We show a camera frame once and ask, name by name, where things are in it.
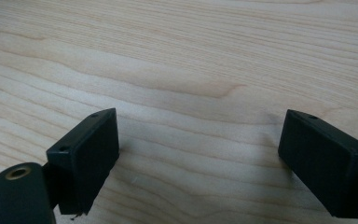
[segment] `bolt hole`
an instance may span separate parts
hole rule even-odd
[[[59,151],[67,151],[69,149],[68,146],[60,147]]]
[[[28,166],[19,167],[7,173],[6,179],[8,180],[20,179],[28,175],[29,173],[31,173],[31,168],[29,168]]]

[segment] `wooden table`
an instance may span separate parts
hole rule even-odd
[[[358,138],[358,0],[0,1],[0,172],[110,107],[121,157],[58,223],[358,223],[277,153],[288,108]]]

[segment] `black bracket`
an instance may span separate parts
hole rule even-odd
[[[332,216],[358,218],[358,140],[288,110],[279,155]]]
[[[118,159],[114,108],[92,114],[47,151],[0,173],[0,223],[54,223],[52,209],[87,214]]]

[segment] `wooden surface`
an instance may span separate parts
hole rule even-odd
[[[0,172],[110,107],[121,157],[59,223],[358,223],[277,155],[288,108],[358,138],[358,0],[0,1]]]

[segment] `black object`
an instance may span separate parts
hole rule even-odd
[[[358,218],[358,140],[288,110],[279,155],[332,216]]]
[[[54,223],[87,214],[118,159],[114,108],[92,114],[48,151],[48,163],[23,163],[0,173],[0,223]]]

